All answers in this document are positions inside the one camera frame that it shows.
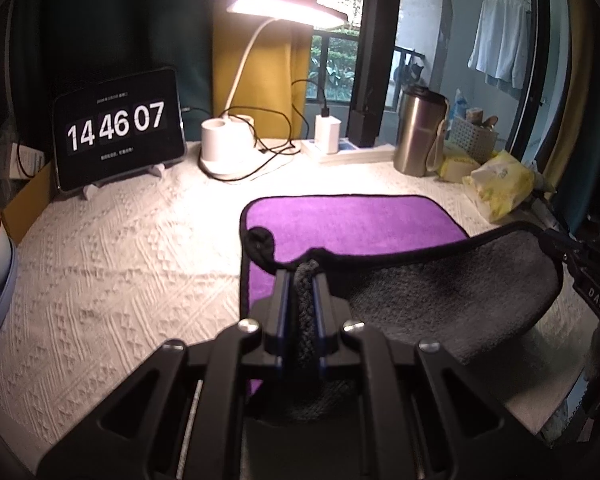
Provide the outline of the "cat on balcony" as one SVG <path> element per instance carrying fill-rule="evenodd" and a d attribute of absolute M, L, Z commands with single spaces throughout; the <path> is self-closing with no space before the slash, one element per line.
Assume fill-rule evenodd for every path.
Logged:
<path fill-rule="evenodd" d="M 414 86 L 414 84 L 420 84 L 423 70 L 424 68 L 417 61 L 402 64 L 394 70 L 393 81 L 400 88 L 407 88 L 409 86 Z"/>

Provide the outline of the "dark green curtain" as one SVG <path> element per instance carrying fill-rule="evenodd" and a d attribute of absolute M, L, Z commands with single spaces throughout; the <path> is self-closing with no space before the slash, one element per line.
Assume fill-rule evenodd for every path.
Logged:
<path fill-rule="evenodd" d="M 58 96 L 175 68 L 185 135 L 211 110 L 213 0 L 14 0 L 9 82 L 21 132 L 50 128 Z"/>

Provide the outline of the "purple and grey towel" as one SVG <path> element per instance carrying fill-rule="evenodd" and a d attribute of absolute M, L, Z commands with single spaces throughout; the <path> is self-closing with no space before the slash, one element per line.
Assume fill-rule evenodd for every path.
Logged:
<path fill-rule="evenodd" d="M 291 372 L 252 394 L 253 418 L 316 422 L 342 414 L 358 392 L 349 379 L 316 374 L 310 283 L 324 272 L 330 292 L 389 340 L 439 341 L 463 364 L 527 333 L 562 289 L 564 271 L 543 231 L 515 222 L 469 235 L 438 203 L 419 195 L 259 198 L 242 210 L 240 310 L 292 274 L 300 333 Z"/>

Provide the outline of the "white phone charger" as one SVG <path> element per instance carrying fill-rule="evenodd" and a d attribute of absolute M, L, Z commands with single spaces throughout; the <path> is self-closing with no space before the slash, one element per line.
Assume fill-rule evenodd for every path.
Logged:
<path fill-rule="evenodd" d="M 314 150 L 319 155 L 333 155 L 339 151 L 341 122 L 334 116 L 315 116 Z"/>

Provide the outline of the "brown cardboard box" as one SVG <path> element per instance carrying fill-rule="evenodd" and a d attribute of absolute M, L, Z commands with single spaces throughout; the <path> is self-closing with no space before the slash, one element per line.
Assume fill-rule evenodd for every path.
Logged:
<path fill-rule="evenodd" d="M 16 245 L 22 242 L 30 227 L 56 195 L 55 166 L 50 162 L 24 186 L 2 212 L 5 230 Z"/>

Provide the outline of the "stainless steel thermos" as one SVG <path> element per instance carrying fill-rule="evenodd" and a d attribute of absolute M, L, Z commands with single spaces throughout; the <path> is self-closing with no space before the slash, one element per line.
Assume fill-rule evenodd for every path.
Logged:
<path fill-rule="evenodd" d="M 449 101 L 423 86 L 409 86 L 401 96 L 398 140 L 393 166 L 401 174 L 423 177 L 443 162 Z"/>

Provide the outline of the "yellow tissue pack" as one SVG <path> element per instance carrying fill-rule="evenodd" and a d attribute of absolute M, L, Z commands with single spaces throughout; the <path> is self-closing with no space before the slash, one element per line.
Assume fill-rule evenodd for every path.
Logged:
<path fill-rule="evenodd" d="M 533 191 L 534 173 L 509 152 L 500 151 L 462 179 L 464 192 L 482 218 L 499 222 Z"/>
<path fill-rule="evenodd" d="M 479 167 L 480 164 L 470 156 L 452 153 L 443 156 L 438 177 L 445 182 L 462 183 L 464 177 L 468 177 Z"/>

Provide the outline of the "white perforated basket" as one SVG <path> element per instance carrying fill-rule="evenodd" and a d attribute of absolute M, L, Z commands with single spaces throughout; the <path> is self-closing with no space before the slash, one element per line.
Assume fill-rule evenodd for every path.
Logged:
<path fill-rule="evenodd" d="M 479 164 L 491 158 L 497 138 L 494 130 L 476 126 L 461 117 L 454 117 L 451 122 L 450 142 Z"/>

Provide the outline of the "black tablet showing clock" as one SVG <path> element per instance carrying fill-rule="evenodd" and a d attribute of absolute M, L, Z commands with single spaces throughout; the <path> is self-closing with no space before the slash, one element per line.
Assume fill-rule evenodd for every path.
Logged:
<path fill-rule="evenodd" d="M 186 155 L 172 67 L 114 78 L 65 94 L 53 107 L 61 192 L 137 174 Z"/>

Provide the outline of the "yellow curtain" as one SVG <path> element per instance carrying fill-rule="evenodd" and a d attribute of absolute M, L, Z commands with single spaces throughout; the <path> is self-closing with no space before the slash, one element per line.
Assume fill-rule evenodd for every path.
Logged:
<path fill-rule="evenodd" d="M 212 107 L 225 103 L 245 47 L 263 18 L 234 14 L 227 7 L 236 0 L 214 0 L 212 35 Z M 315 0 L 289 0 L 312 3 Z M 254 119 L 264 138 L 300 138 L 303 122 L 298 113 L 306 102 L 313 29 L 279 21 L 260 32 L 247 58 L 232 105 L 237 114 Z"/>

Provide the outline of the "white hanging shirt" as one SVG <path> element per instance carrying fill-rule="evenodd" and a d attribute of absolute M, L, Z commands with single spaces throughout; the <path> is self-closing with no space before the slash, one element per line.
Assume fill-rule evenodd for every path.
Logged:
<path fill-rule="evenodd" d="M 467 66 L 489 84 L 521 90 L 529 53 L 530 15 L 518 0 L 483 0 Z"/>

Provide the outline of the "white textured tablecloth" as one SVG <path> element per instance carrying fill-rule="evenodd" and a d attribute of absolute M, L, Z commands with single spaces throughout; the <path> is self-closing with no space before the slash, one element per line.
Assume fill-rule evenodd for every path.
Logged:
<path fill-rule="evenodd" d="M 198 153 L 193 145 L 162 179 L 145 174 L 48 205 L 18 245 L 0 329 L 0 436 L 27 470 L 160 344 L 209 340 L 251 314 L 240 310 L 239 220 L 254 200 L 419 195 L 472 236 L 511 224 L 491 226 L 461 186 L 404 176 L 390 162 L 280 156 L 226 183 L 200 170 Z M 576 382 L 597 324 L 562 270 L 559 295 L 527 333 L 466 364 L 532 431 Z"/>

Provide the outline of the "white tablet stand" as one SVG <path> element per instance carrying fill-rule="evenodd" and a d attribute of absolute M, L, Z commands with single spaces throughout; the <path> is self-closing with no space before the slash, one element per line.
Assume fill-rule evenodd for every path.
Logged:
<path fill-rule="evenodd" d="M 114 176 L 102 181 L 85 185 L 81 190 L 81 195 L 84 200 L 91 200 L 104 185 L 144 176 L 145 174 L 150 174 L 158 179 L 162 179 L 165 172 L 166 165 L 160 162 L 160 164 L 155 164 L 147 168 L 129 171 L 125 174 L 120 174 L 120 176 Z"/>

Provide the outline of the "white power strip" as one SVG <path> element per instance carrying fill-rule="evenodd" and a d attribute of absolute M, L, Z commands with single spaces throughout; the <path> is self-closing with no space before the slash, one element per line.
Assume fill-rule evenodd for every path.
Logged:
<path fill-rule="evenodd" d="M 339 139 L 338 152 L 323 154 L 317 151 L 314 140 L 300 141 L 301 153 L 317 164 L 376 164 L 376 162 L 391 162 L 394 146 L 382 144 L 372 148 L 359 148 L 346 138 Z"/>

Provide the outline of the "white desk lamp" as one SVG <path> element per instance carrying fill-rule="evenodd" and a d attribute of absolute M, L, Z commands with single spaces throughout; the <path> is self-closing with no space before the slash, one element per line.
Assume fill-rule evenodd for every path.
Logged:
<path fill-rule="evenodd" d="M 294 122 L 315 29 L 347 14 L 315 1 L 234 0 L 216 17 L 212 38 L 212 113 L 201 123 L 198 166 L 207 177 L 237 182 L 276 156 L 300 152 Z"/>

